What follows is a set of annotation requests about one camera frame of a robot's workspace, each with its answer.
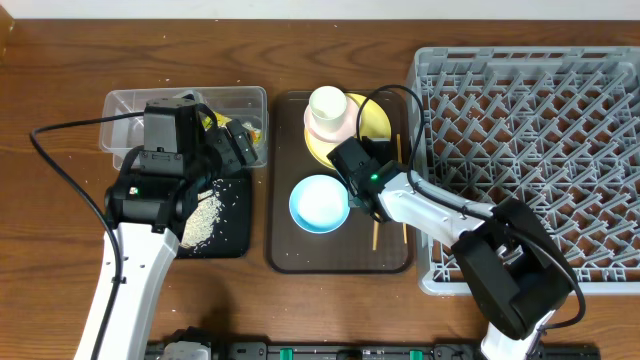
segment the yellow plate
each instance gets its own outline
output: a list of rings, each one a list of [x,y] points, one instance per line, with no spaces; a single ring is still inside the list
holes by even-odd
[[[364,102],[365,97],[358,94],[346,94],[350,97],[358,106]],[[389,117],[382,110],[380,105],[375,101],[369,100],[364,110],[362,111],[362,124],[360,124],[360,135],[370,138],[391,138],[391,123]],[[304,129],[304,141],[307,143],[307,148],[311,155],[318,160],[318,162],[329,169],[335,169],[327,154],[335,149],[338,144],[324,142],[313,137],[307,129]]]

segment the clear plastic container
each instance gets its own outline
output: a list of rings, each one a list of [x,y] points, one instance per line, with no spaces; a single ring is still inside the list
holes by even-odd
[[[267,93],[259,86],[114,90],[107,94],[102,116],[143,111],[148,100],[175,97],[190,90],[201,95],[201,98],[196,95],[196,100],[202,101],[213,111],[238,119],[243,124],[250,123],[254,129],[260,130],[260,140],[254,146],[258,160],[251,167],[267,165]],[[142,117],[106,122],[100,127],[100,149],[113,153],[113,167],[117,170],[120,170],[127,152],[135,146],[143,145],[143,139]]]

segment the light blue bowl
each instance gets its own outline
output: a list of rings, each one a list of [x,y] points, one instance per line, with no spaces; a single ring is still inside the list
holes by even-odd
[[[293,188],[289,212],[293,221],[310,233],[331,232],[349,216],[347,189],[331,176],[309,176]]]

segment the gray dish rack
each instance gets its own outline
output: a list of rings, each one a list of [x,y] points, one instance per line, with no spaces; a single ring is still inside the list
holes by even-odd
[[[639,68],[640,48],[420,49],[407,78],[427,122],[417,169],[470,200],[525,201],[585,294],[638,294]],[[417,247],[424,292],[470,294],[449,249],[424,233]]]

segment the wooden surface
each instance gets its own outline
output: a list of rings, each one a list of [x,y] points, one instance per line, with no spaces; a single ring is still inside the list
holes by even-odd
[[[277,94],[334,84],[403,83],[422,46],[640,45],[638,23],[19,21],[0,68],[0,358],[73,356],[102,256],[102,230],[42,162],[27,133],[93,118],[113,89],[260,85]],[[43,143],[99,203],[116,172],[98,127]],[[264,260],[267,173],[254,175],[252,247],[237,260],[176,261],[151,333],[202,326],[273,341],[480,340],[470,297],[420,292],[398,276],[291,276]],[[589,297],[578,326],[547,343],[595,343],[605,359],[640,357],[638,298]],[[556,319],[573,316],[575,299]]]
[[[0,64],[4,58],[7,41],[9,40],[9,34],[13,29],[13,18],[7,11],[0,5]]]

